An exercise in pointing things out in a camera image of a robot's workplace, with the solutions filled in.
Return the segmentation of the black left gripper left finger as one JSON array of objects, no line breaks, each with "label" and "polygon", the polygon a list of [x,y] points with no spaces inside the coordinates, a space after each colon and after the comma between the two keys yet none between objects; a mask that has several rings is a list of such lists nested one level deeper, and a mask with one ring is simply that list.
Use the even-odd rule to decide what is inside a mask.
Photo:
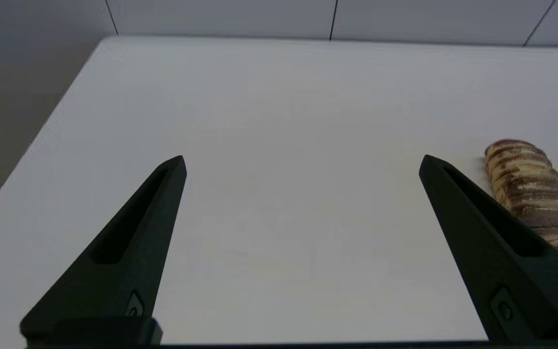
[{"label": "black left gripper left finger", "polygon": [[153,170],[24,316],[27,345],[159,345],[153,310],[186,177],[182,156]]}]

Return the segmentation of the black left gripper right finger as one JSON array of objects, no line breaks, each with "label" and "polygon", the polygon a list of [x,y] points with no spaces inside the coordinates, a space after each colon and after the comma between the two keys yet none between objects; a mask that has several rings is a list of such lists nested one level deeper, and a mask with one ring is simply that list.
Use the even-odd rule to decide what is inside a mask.
[{"label": "black left gripper right finger", "polygon": [[418,174],[488,339],[558,343],[558,251],[447,161]]}]

